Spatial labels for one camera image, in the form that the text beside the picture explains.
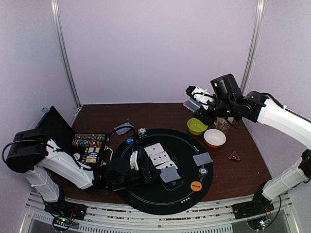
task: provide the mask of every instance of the purple wall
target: purple wall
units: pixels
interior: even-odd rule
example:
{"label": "purple wall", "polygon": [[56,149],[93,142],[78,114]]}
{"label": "purple wall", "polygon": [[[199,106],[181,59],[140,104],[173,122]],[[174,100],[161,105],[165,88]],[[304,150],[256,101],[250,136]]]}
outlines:
{"label": "purple wall", "polygon": [[[76,111],[66,80],[51,2],[0,1],[0,150],[34,127],[54,105],[70,122]],[[30,192],[21,174],[0,162],[0,232],[14,233]]]}
{"label": "purple wall", "polygon": [[184,102],[189,85],[241,83],[256,0],[59,1],[82,103]]}
{"label": "purple wall", "polygon": [[[288,108],[311,118],[311,2],[267,1],[259,50],[248,90],[269,92]],[[305,148],[267,126],[248,121],[273,177],[296,161]],[[290,192],[301,230],[311,229],[311,185]]]}

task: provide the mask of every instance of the wooden table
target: wooden table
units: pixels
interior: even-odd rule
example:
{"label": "wooden table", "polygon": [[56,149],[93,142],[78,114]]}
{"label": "wooden table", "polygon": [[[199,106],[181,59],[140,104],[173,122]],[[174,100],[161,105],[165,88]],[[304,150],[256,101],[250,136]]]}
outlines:
{"label": "wooden table", "polygon": [[[214,179],[208,194],[203,201],[221,200],[246,196],[256,192],[258,186],[271,179],[270,173],[260,155],[251,135],[241,122],[239,129],[231,128],[227,133],[226,143],[211,149],[202,135],[194,136],[188,132],[187,121],[192,112],[180,103],[142,103],[142,104],[98,104],[84,105],[73,129],[76,133],[108,133],[125,122],[130,122],[137,130],[167,128],[187,133],[198,140],[214,160]],[[111,136],[110,147],[115,150],[128,138],[131,132]],[[240,162],[228,160],[229,155],[236,151]],[[92,196],[78,189],[62,177],[53,179],[65,190],[65,196],[89,201],[124,203],[116,193],[107,196]]]}

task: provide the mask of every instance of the black circular mat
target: black circular mat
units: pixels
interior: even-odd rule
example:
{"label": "black circular mat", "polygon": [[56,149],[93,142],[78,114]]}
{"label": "black circular mat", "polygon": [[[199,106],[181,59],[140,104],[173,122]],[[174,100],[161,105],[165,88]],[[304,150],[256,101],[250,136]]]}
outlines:
{"label": "black circular mat", "polygon": [[[198,167],[195,164],[192,157],[206,152],[198,141],[185,133],[169,129],[147,130],[147,136],[141,139],[137,134],[132,137],[135,139],[135,147],[147,147],[159,142],[177,165],[181,179],[164,183],[159,177],[149,185],[119,191],[118,194],[124,202],[145,213],[170,215],[189,209],[207,194],[213,180],[213,165],[210,163]],[[113,156],[130,158],[132,147],[133,145],[123,142]],[[140,160],[139,165],[144,163],[152,164],[147,153],[144,153],[144,159]],[[204,178],[199,176],[201,167],[208,170]],[[190,184],[193,181],[202,184],[200,191],[192,191]]]}

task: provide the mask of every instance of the poker chip set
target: poker chip set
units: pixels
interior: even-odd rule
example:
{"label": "poker chip set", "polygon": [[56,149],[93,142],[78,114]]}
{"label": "poker chip set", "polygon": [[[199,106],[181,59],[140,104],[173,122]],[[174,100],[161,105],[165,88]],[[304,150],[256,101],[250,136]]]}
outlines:
{"label": "poker chip set", "polygon": [[105,139],[105,134],[77,133],[74,136],[72,145],[75,147],[101,147]]}
{"label": "poker chip set", "polygon": [[72,141],[74,156],[79,162],[95,164],[107,141],[108,136],[104,133],[76,133]]}

